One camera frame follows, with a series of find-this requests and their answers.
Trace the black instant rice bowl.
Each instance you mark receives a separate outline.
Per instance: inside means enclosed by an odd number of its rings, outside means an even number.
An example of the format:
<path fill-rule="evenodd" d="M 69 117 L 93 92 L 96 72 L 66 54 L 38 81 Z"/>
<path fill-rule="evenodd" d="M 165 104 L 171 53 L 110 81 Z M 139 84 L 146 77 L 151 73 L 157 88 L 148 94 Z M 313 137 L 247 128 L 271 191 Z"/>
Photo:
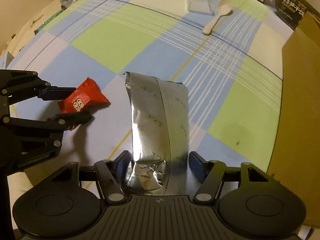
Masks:
<path fill-rule="evenodd" d="M 319 17 L 319 12 L 306 0 L 275 0 L 275 14 L 295 30 L 307 12 Z"/>

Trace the checkered tablecloth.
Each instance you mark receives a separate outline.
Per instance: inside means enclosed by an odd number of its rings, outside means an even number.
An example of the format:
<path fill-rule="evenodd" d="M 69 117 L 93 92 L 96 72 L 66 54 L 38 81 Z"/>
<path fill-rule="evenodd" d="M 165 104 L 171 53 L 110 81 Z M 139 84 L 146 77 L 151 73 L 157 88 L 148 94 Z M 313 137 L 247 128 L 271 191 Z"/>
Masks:
<path fill-rule="evenodd" d="M 15 54 L 12 69 L 34 70 L 54 86 L 96 81 L 110 106 L 64 135 L 60 155 L 26 171 L 37 184 L 69 161 L 92 165 L 131 150 L 125 72 L 185 84 L 189 148 L 229 166 L 270 162 L 281 101 L 281 49 L 292 30 L 257 0 L 231 0 L 217 15 L 189 12 L 187 0 L 80 0 Z"/>

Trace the red snack packet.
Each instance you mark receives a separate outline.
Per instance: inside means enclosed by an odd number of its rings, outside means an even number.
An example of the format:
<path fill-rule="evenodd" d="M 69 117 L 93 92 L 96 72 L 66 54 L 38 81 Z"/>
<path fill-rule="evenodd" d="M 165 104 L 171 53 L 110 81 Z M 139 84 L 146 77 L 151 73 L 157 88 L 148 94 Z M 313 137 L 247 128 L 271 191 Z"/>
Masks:
<path fill-rule="evenodd" d="M 97 83 L 88 77 L 71 95 L 57 104 L 62 114 L 68 114 L 87 111 L 91 106 L 108 103 L 108 98 Z"/>

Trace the clear plastic container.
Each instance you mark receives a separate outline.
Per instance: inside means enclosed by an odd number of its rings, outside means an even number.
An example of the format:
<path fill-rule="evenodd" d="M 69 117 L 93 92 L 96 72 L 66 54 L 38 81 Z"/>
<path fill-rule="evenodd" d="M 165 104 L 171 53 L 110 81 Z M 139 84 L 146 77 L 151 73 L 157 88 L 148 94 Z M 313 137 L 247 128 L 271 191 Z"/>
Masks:
<path fill-rule="evenodd" d="M 187 0 L 187 9 L 189 12 L 211 15 L 212 0 Z"/>

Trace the brown cardboard box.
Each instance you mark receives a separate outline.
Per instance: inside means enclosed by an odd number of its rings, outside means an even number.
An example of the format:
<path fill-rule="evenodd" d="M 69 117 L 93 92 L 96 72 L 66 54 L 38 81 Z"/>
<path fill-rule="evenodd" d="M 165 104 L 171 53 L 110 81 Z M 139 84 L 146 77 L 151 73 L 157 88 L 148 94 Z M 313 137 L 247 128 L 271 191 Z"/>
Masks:
<path fill-rule="evenodd" d="M 319 228 L 319 17 L 302 17 L 282 56 L 279 124 L 267 172 L 304 202 L 304 224 Z"/>

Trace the white plastic spoon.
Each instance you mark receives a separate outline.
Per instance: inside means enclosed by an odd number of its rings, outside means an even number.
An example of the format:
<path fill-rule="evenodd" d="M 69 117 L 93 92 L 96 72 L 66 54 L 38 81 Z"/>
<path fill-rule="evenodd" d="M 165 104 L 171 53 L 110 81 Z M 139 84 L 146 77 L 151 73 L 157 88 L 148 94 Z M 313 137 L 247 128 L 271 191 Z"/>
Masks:
<path fill-rule="evenodd" d="M 232 12 L 232 7 L 233 2 L 231 0 L 221 0 L 217 7 L 217 15 L 202 29 L 203 35 L 210 35 L 218 20 Z"/>

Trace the silver foil pouch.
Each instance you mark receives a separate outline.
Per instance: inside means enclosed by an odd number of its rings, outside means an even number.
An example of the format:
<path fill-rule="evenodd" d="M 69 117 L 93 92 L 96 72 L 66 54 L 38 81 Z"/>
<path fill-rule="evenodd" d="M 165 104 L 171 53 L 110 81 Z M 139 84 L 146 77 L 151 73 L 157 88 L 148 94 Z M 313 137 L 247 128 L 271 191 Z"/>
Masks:
<path fill-rule="evenodd" d="M 138 194 L 185 194 L 189 146 L 188 89 L 178 82 L 126 72 L 132 159 L 123 185 Z"/>

